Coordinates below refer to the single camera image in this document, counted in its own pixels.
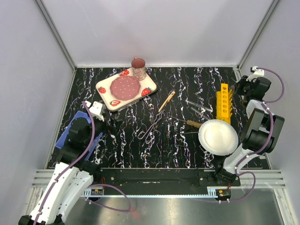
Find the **yellow test tube rack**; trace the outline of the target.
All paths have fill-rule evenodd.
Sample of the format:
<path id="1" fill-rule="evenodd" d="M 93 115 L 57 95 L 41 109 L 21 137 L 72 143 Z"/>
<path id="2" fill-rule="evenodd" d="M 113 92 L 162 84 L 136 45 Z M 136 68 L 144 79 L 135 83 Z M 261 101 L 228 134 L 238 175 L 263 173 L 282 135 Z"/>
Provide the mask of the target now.
<path id="1" fill-rule="evenodd" d="M 221 83 L 220 91 L 216 92 L 216 118 L 231 125 L 231 116 L 233 110 L 233 92 L 228 84 Z"/>

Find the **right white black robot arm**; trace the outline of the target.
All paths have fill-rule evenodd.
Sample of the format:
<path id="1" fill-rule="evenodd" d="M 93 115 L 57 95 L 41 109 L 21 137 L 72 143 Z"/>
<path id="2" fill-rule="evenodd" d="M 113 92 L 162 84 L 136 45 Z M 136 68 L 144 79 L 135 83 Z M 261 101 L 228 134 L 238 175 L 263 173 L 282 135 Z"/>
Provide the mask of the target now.
<path id="1" fill-rule="evenodd" d="M 223 186 L 234 182 L 248 162 L 274 150 L 285 119 L 273 114 L 263 100 L 270 86 L 267 78 L 244 75 L 231 87 L 234 94 L 243 96 L 248 121 L 240 136 L 240 146 L 213 173 L 215 184 Z"/>

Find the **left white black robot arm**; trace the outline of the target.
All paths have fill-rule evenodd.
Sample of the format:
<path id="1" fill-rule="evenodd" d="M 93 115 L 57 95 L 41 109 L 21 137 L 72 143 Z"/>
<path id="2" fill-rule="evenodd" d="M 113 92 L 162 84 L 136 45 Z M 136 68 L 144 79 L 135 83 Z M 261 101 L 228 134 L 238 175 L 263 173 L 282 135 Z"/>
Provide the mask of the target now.
<path id="1" fill-rule="evenodd" d="M 110 187 L 100 167 L 88 161 L 93 141 L 107 126 L 102 114 L 89 109 L 88 116 L 71 122 L 49 184 L 31 213 L 21 216 L 20 225 L 63 225 L 86 189 Z"/>

